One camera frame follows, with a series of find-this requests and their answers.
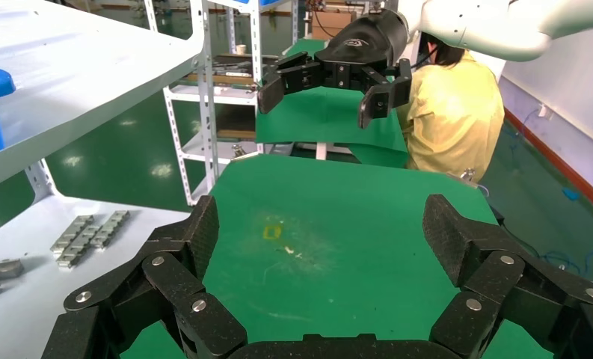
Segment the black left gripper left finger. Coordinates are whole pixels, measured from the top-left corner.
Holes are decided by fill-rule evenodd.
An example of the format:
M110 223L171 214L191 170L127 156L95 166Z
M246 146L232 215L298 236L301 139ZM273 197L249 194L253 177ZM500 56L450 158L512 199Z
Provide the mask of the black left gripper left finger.
M157 227L133 258L65 298L43 357L118 358L155 323L187 358L230 357L246 330L203 284L218 231L210 195L186 219Z

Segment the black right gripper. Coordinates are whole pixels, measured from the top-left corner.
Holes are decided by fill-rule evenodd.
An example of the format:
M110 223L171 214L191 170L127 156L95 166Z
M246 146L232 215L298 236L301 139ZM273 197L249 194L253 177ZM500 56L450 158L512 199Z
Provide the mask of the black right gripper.
M318 51L316 59L298 52L270 65L256 92L259 112L268 114L285 95L319 86L360 90L364 96L358 126L366 129L409 101L411 64L399 60L408 34L405 18L394 10L357 18Z

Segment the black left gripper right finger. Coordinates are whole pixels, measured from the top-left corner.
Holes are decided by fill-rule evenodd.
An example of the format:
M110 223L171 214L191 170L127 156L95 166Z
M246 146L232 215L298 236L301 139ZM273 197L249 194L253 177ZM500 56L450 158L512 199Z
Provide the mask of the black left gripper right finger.
M459 358L480 358L504 321L555 358L593 358L593 283L529 254L500 226L465 218L428 196L424 237L459 292L429 339Z

